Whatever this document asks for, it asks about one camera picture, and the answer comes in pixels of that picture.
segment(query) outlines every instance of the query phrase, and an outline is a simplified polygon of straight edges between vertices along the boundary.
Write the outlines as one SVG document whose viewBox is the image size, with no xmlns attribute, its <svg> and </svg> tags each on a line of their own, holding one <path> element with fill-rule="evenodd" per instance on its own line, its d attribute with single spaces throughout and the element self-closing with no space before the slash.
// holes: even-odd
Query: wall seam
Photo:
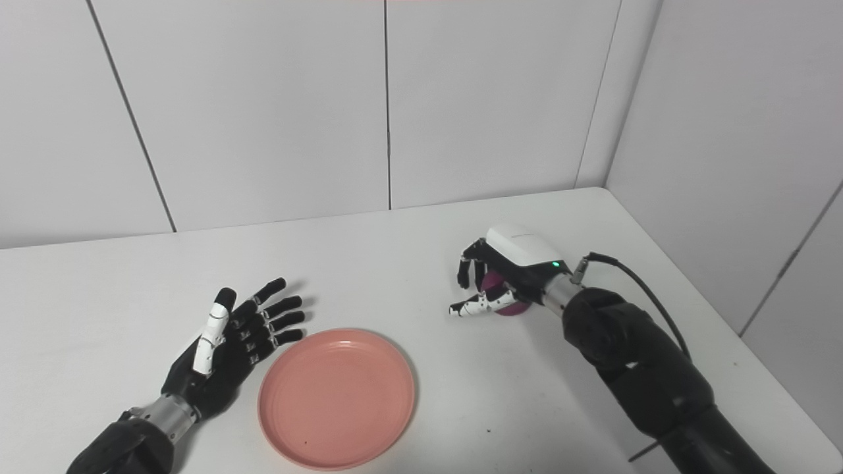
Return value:
<svg viewBox="0 0 843 474">
<path fill-rule="evenodd" d="M 802 237 L 802 240 L 799 242 L 799 245 L 797 245 L 796 250 L 794 250 L 791 255 L 788 256 L 784 267 L 782 267 L 776 275 L 776 279 L 773 281 L 773 284 L 771 284 L 770 287 L 767 289 L 767 292 L 761 298 L 761 301 L 758 303 L 758 306 L 755 307 L 755 311 L 752 312 L 752 315 L 749 316 L 749 319 L 746 321 L 746 324 L 744 324 L 744 327 L 741 328 L 741 330 L 738 332 L 739 337 L 743 337 L 744 334 L 746 334 L 746 331 L 749 329 L 749 326 L 755 321 L 755 318 L 758 317 L 758 314 L 761 312 L 761 310 L 764 308 L 764 305 L 767 303 L 767 299 L 770 298 L 770 295 L 773 294 L 774 290 L 776 290 L 776 287 L 778 286 L 781 279 L 787 274 L 787 271 L 790 270 L 791 264 L 793 264 L 793 261 L 796 260 L 796 257 L 799 255 L 799 252 L 802 251 L 802 248 L 805 246 L 805 244 L 808 243 L 808 239 L 811 238 L 811 235 L 817 229 L 817 226 L 819 226 L 820 221 L 823 220 L 825 214 L 831 208 L 831 204 L 834 203 L 834 201 L 840 195 L 841 190 L 843 190 L 843 180 L 840 181 L 840 184 L 837 185 L 837 188 L 834 190 L 834 192 L 831 193 L 831 198 L 829 198 L 829 200 L 825 203 L 822 210 L 819 211 L 819 215 L 816 219 L 813 220 L 811 227 L 808 229 L 808 232 L 805 233 L 805 236 Z"/>
<path fill-rule="evenodd" d="M 392 132 L 389 128 L 389 28 L 387 0 L 384 0 L 384 74 L 386 79 L 386 187 L 389 210 L 392 210 Z"/>
<path fill-rule="evenodd" d="M 606 59 L 603 61 L 603 70 L 600 72 L 600 81 L 597 84 L 597 94 L 594 95 L 594 105 L 591 108 L 591 117 L 588 119 L 588 129 L 585 132 L 585 140 L 583 140 L 583 150 L 580 152 L 580 162 L 577 165 L 577 175 L 574 177 L 574 188 L 579 182 L 580 170 L 583 168 L 583 158 L 585 157 L 585 148 L 588 145 L 588 139 L 591 137 L 591 126 L 594 123 L 594 112 L 597 111 L 597 104 L 600 100 L 600 90 L 603 88 L 603 78 L 606 74 L 606 65 L 609 64 L 609 54 L 612 52 L 612 44 L 615 43 L 615 31 L 618 29 L 618 18 L 620 17 L 620 7 L 624 0 L 618 2 L 618 11 L 615 12 L 615 24 L 612 25 L 612 34 L 609 36 L 609 47 L 606 48 Z"/>
<path fill-rule="evenodd" d="M 626 119 L 630 115 L 632 101 L 635 99 L 635 92 L 638 90 L 638 81 L 641 80 L 641 74 L 644 71 L 644 64 L 647 63 L 647 56 L 650 55 L 650 45 L 652 44 L 652 37 L 656 33 L 656 27 L 658 26 L 658 18 L 662 14 L 662 5 L 664 5 L 664 1 L 659 0 L 658 5 L 656 6 L 656 18 L 652 21 L 652 28 L 650 29 L 650 34 L 647 36 L 647 44 L 644 47 L 644 54 L 641 58 L 641 64 L 638 65 L 638 71 L 636 72 L 635 80 L 632 82 L 632 92 L 630 93 L 629 99 L 626 101 L 624 116 L 623 119 L 621 119 L 620 121 L 620 129 L 618 131 L 618 136 L 615 137 L 615 144 L 612 146 L 612 153 L 611 157 L 609 158 L 609 167 L 606 169 L 606 176 L 603 179 L 603 184 L 601 185 L 601 187 L 606 187 L 606 185 L 609 183 L 609 176 L 612 173 L 612 167 L 615 165 L 615 158 L 618 154 L 620 139 L 621 137 L 623 137 L 624 130 L 626 129 Z"/>
<path fill-rule="evenodd" d="M 105 40 L 105 33 L 103 32 L 102 25 L 100 25 L 99 23 L 99 17 L 97 17 L 97 13 L 94 10 L 94 4 L 91 0 L 85 0 L 85 2 L 88 4 L 88 10 L 91 13 L 91 19 L 94 20 L 94 27 L 96 27 L 97 29 L 97 34 L 99 35 L 100 42 L 102 42 L 103 49 L 105 50 L 105 56 L 108 58 L 108 63 L 111 66 L 111 72 L 114 74 L 114 79 L 117 82 L 117 88 L 120 90 L 120 96 L 123 99 L 123 105 L 126 107 L 126 112 L 128 112 L 129 114 L 129 120 L 132 122 L 132 128 L 134 128 L 135 130 L 135 136 L 137 137 L 137 141 L 141 145 L 143 157 L 147 161 L 149 174 L 153 178 L 155 190 L 158 192 L 158 198 L 161 200 L 161 205 L 164 206 L 164 212 L 167 214 L 167 221 L 169 222 L 169 227 L 173 232 L 176 232 L 175 222 L 173 221 L 173 214 L 169 210 L 169 206 L 167 205 L 167 199 L 164 198 L 164 190 L 161 189 L 161 183 L 158 182 L 158 174 L 155 173 L 155 167 L 153 166 L 152 160 L 149 158 L 147 145 L 143 141 L 141 129 L 137 125 L 137 120 L 135 119 L 135 113 L 132 111 L 132 106 L 129 104 L 129 97 L 128 95 L 126 95 L 126 89 L 123 87 L 123 81 L 120 79 L 120 74 L 117 72 L 117 65 L 114 62 L 114 57 L 111 55 L 111 49 L 109 49 L 108 47 L 108 42 Z"/>
</svg>

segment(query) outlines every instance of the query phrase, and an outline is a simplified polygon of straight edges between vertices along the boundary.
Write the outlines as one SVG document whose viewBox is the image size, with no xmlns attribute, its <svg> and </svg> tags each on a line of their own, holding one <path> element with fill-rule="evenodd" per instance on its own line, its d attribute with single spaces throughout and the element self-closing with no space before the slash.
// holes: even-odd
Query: purple object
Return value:
<svg viewBox="0 0 843 474">
<path fill-rule="evenodd" d="M 503 277 L 499 273 L 490 270 L 486 276 L 483 277 L 483 283 L 480 285 L 480 289 L 486 291 L 487 289 L 501 283 L 503 283 Z M 506 308 L 495 312 L 501 316 L 517 316 L 528 309 L 529 303 L 518 301 L 515 304 L 510 304 Z"/>
</svg>

